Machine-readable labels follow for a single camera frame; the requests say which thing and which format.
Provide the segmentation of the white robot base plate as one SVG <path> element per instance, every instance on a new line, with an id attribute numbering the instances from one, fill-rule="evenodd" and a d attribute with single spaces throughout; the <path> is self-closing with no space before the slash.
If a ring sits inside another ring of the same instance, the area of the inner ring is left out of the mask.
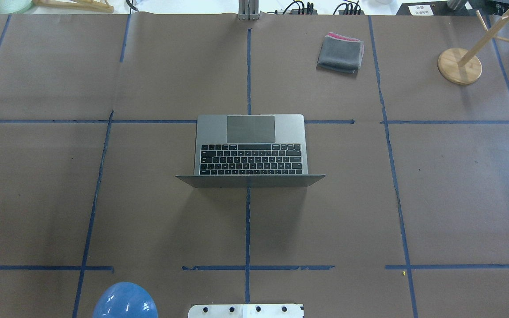
<path id="1" fill-rule="evenodd" d="M 202 304 L 189 309 L 189 318 L 304 318 L 301 304 Z"/>

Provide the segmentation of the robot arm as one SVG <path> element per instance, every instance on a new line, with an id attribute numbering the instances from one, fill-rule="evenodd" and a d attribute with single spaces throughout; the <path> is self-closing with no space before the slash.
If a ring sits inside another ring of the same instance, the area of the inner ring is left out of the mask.
<path id="1" fill-rule="evenodd" d="M 93 318 L 157 318 L 158 309 L 141 286 L 119 282 L 107 288 L 100 296 L 91 315 Z"/>

